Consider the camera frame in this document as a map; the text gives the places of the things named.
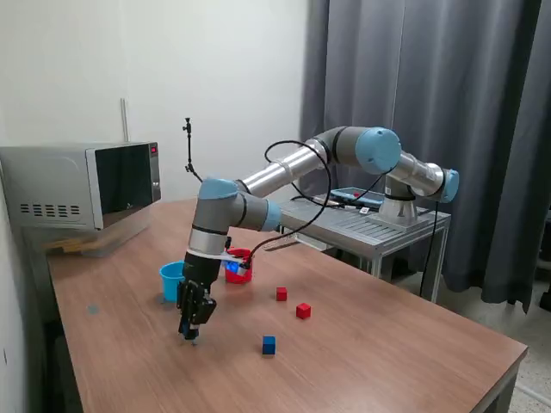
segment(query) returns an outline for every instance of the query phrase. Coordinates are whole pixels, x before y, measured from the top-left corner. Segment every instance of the blue cube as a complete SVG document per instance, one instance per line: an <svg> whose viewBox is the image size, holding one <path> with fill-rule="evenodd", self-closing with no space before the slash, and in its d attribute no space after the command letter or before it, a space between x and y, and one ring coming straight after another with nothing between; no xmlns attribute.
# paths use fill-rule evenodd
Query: blue cube
<svg viewBox="0 0 551 413"><path fill-rule="evenodd" d="M264 336L262 339L262 354L274 355L276 353L276 338L274 336Z"/></svg>

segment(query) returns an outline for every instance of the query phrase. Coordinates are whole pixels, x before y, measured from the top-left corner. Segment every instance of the blue bowl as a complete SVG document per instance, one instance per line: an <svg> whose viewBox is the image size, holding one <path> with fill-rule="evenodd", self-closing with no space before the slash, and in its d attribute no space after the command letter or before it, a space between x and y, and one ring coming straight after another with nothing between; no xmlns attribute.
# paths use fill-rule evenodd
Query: blue bowl
<svg viewBox="0 0 551 413"><path fill-rule="evenodd" d="M176 303L178 283L184 280L183 261L166 264L158 271L163 279L163 295L165 301Z"/></svg>

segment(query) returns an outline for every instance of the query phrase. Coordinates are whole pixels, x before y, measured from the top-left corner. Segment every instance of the red bowl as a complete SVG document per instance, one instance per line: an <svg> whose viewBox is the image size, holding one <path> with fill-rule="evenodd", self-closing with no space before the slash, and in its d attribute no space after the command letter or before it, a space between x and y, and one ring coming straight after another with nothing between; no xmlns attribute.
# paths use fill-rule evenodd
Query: red bowl
<svg viewBox="0 0 551 413"><path fill-rule="evenodd" d="M239 258L249 258L251 255L251 250L246 248L231 248L228 251L228 254L232 256L237 256ZM233 271L225 268L226 270L226 282L231 282L232 284L246 284L252 280L252 262L251 267L243 275L237 275Z"/></svg>

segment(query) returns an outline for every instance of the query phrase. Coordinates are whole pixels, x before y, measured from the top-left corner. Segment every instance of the microwave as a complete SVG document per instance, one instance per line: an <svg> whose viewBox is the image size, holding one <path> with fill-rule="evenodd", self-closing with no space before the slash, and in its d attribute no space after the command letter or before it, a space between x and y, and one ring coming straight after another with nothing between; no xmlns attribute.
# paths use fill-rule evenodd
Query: microwave
<svg viewBox="0 0 551 413"><path fill-rule="evenodd" d="M0 148L10 220L102 230L160 200L156 142Z"/></svg>

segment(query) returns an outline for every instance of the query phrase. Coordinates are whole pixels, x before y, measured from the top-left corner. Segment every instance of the white wall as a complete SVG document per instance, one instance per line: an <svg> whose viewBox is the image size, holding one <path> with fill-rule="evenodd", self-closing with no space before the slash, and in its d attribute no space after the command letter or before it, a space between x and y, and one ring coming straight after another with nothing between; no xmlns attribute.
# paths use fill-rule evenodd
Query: white wall
<svg viewBox="0 0 551 413"><path fill-rule="evenodd" d="M0 61L12 145L122 140L127 76L116 0L2 2Z"/></svg>
<svg viewBox="0 0 551 413"><path fill-rule="evenodd" d="M0 108L0 145L5 144L5 141L2 108ZM18 302L19 294L15 279L21 276L22 271L15 253L0 184L0 411L2 412L23 412L27 406L28 378L23 330L24 315Z"/></svg>
<svg viewBox="0 0 551 413"><path fill-rule="evenodd" d="M308 1L122 1L132 140L159 142L164 200L197 193L186 116L202 176L246 177L299 137Z"/></svg>

